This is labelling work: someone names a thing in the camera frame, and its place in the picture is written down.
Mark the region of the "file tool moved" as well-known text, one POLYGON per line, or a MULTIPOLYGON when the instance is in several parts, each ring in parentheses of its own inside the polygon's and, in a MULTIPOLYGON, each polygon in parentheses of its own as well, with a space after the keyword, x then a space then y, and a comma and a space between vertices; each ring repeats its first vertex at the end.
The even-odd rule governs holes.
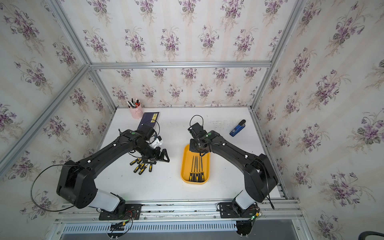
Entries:
POLYGON ((195 157, 192 158, 189 182, 192 182, 194 180, 194 170, 195 170, 195 157))
POLYGON ((194 182, 197 182, 197 156, 195 156, 194 182))
POLYGON ((201 170, 200 170, 200 175, 201 175, 201 183, 205 181, 205 176, 204 176, 204 166, 203 166, 203 158, 200 157, 200 165, 201 165, 201 170))
POLYGON ((197 157, 197 182, 201 182, 201 167, 200 167, 200 156, 197 157))

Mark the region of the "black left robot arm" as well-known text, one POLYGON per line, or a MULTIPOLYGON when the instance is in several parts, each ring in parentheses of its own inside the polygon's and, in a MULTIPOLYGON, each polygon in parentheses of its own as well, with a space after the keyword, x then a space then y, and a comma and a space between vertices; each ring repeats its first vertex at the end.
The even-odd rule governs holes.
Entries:
POLYGON ((148 143, 153 130, 120 132, 106 147, 77 162, 68 161, 62 167, 57 194, 78 209, 92 207, 113 212, 125 204, 121 197, 99 190, 95 179, 109 165, 132 151, 141 155, 143 163, 170 161, 167 150, 148 143))

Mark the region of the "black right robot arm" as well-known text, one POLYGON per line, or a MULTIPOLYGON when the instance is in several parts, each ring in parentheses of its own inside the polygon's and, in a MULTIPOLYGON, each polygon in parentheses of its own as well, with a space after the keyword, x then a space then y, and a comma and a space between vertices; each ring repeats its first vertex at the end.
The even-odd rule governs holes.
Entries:
POLYGON ((261 203, 270 197, 279 180, 269 158, 248 153, 231 144, 215 131, 193 130, 188 128, 190 151, 204 156, 214 153, 233 164, 244 175, 244 187, 235 198, 237 211, 245 211, 254 203, 261 203))

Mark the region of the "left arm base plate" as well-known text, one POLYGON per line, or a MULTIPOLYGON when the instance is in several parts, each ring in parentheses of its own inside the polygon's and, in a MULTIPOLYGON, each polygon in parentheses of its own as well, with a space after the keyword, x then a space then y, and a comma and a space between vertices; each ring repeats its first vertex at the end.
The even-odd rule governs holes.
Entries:
POLYGON ((138 220, 142 210, 141 204, 119 205, 113 212, 102 210, 99 215, 99 221, 111 220, 138 220))

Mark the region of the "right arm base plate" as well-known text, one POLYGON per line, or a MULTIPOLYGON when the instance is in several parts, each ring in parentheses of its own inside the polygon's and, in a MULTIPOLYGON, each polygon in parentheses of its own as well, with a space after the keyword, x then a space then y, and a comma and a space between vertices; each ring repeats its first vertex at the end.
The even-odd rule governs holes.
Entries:
POLYGON ((244 210, 236 202, 222 202, 216 205, 216 209, 221 219, 247 218, 254 220, 261 216, 260 208, 257 204, 252 204, 244 210))

